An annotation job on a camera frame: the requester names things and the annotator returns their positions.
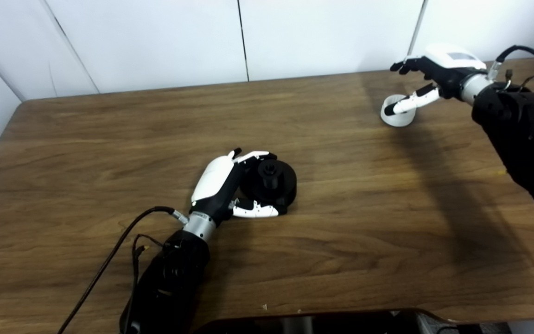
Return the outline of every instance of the black cylindrical object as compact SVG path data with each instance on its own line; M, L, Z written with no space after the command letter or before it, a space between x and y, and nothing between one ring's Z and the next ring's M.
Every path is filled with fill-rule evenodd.
M296 197L296 173L283 161L261 161L248 171L240 190L262 205L287 207Z

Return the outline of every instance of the robotic hand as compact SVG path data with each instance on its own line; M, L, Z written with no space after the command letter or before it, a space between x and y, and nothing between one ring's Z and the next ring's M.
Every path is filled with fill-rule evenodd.
M176 215L184 227L165 241L162 251L137 283L121 315L122 334L182 332L195 289L210 259L207 242L220 223L231 216L264 218L286 213L284 206L233 200L247 170L256 168L262 161L277 159L265 151L236 158L240 152L236 148L206 167L191 197L190 216ZM295 174L292 181L295 186Z
M488 71L483 62L460 47L430 45L423 57L407 58L390 69L399 74L421 71L424 79L437 86L430 84L410 97L384 104L381 117L393 125L392 118L440 97L470 104L473 120L483 127L512 179L534 199L534 92L524 84L513 85L510 71L507 82L495 81L506 56L518 49L534 54L529 47L510 47Z

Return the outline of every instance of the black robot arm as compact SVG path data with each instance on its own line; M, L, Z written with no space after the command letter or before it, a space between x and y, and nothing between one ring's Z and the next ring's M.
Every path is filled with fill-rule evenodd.
M479 123L512 179L534 199L534 93L490 86L473 104Z
M165 241L135 287L119 322L121 333L181 333L210 260L203 239L178 230ZM129 328L126 328L127 317Z

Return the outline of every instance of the wood grain surface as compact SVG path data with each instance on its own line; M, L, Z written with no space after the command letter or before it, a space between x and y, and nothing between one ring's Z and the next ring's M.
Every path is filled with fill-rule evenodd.
M521 82L534 59L503 67ZM193 328L405 308L534 318L534 202L470 106L437 102L406 128L380 120L385 97L424 84L382 71L21 104L0 139L0 333L57 330L127 224L154 205L188 211L207 163L237 146L290 163L298 195L286 216L214 233ZM178 228L157 214L134 232ZM117 332L129 247L68 333Z

